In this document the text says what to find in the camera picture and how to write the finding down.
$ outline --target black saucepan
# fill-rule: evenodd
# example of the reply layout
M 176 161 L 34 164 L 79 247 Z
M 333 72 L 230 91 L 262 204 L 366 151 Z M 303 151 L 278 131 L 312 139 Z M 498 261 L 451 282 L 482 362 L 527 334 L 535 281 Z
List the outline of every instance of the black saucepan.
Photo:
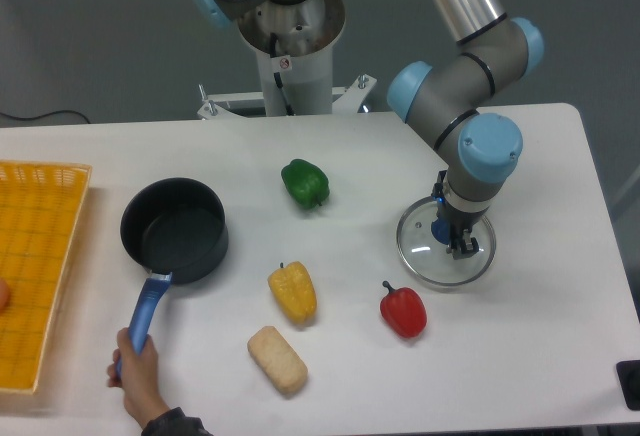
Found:
M 211 273 L 227 252 L 229 235 L 222 203 L 211 188 L 193 179 L 170 178 L 131 200 L 120 236 L 129 256 L 151 272 L 129 325 L 129 337 L 140 353 L 165 291 Z

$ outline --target hand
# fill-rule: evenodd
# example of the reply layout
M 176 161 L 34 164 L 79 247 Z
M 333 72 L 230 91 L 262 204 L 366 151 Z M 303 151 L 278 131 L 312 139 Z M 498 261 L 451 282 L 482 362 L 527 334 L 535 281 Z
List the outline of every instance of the hand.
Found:
M 129 329 L 123 328 L 117 336 L 118 349 L 113 352 L 113 364 L 107 368 L 110 388 L 124 390 L 124 409 L 145 428 L 149 421 L 169 411 L 158 390 L 158 352 L 151 336 L 147 336 L 142 352 L 138 355 L 129 339 Z M 122 359 L 121 377 L 116 363 Z

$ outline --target white table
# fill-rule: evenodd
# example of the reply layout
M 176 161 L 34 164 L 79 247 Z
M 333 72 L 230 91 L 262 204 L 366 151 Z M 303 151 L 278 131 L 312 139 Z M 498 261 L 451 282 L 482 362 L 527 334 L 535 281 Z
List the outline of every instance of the white table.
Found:
M 478 281 L 421 284 L 401 263 L 403 211 L 429 194 L 442 162 L 392 113 L 42 127 L 0 131 L 0 158 L 93 166 L 64 299 L 31 397 L 0 396 L 3 436 L 136 434 L 121 392 L 105 387 L 115 334 L 146 273 L 119 223 L 137 191 L 170 176 L 211 186 L 229 252 L 210 276 L 173 287 L 151 334 L 170 405 L 216 435 L 338 435 L 640 421 L 615 364 L 640 357 L 638 320 L 578 112 L 491 108 L 524 135 L 519 167 L 488 215 L 498 251 Z M 328 175 L 321 209 L 299 210 L 280 169 L 304 158 Z M 318 296 L 298 330 L 267 276 L 302 261 Z M 410 286 L 429 315 L 419 340 L 383 322 L 383 280 Z M 275 325 L 309 367 L 284 399 L 246 342 Z

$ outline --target pepper stem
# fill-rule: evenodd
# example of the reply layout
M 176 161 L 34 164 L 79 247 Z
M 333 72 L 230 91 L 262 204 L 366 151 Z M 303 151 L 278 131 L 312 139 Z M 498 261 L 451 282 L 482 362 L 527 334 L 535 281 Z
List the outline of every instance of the pepper stem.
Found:
M 392 288 L 391 285 L 389 284 L 389 281 L 383 281 L 382 285 L 389 290 L 389 294 L 395 291 L 395 289 Z

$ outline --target sleeve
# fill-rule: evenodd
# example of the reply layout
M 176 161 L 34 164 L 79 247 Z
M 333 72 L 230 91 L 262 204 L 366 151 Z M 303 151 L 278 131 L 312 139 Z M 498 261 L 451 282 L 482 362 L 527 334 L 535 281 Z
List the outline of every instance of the sleeve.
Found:
M 142 436 L 212 436 L 199 418 L 188 418 L 180 408 L 174 408 L 149 421 Z

